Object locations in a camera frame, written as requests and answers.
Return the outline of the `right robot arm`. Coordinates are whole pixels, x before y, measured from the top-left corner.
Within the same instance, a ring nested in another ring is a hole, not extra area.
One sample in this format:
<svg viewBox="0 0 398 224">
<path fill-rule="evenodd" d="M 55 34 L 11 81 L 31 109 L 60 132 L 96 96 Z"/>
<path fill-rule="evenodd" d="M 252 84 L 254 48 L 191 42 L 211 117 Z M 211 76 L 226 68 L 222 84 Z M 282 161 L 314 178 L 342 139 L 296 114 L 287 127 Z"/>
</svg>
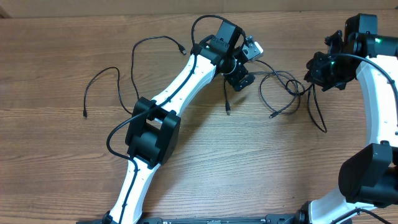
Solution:
<svg viewBox="0 0 398 224">
<path fill-rule="evenodd" d="M 350 223 L 397 204 L 397 38 L 378 35 L 377 16 L 358 14 L 326 37 L 327 53 L 307 63 L 305 80 L 323 91 L 358 80 L 364 98 L 364 149 L 345 161 L 338 186 L 306 202 L 291 223 Z"/>
</svg>

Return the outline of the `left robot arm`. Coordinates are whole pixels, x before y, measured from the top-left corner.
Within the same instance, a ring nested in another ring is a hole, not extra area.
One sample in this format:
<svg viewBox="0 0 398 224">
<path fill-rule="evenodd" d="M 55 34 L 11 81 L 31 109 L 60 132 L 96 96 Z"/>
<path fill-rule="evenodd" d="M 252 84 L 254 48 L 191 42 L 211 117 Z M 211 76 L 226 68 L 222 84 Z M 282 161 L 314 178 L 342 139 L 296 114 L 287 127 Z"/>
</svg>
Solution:
<svg viewBox="0 0 398 224">
<path fill-rule="evenodd" d="M 235 91 L 254 81 L 245 63 L 263 55 L 262 47 L 245 37 L 244 31 L 223 21 L 216 35 L 209 35 L 194 44 L 186 66 L 174 81 L 151 100 L 139 98 L 131 118 L 114 128 L 127 126 L 125 143 L 127 172 L 114 207 L 105 213 L 102 223 L 137 223 L 152 179 L 171 157 L 180 131 L 181 115 L 198 92 L 221 74 Z"/>
</svg>

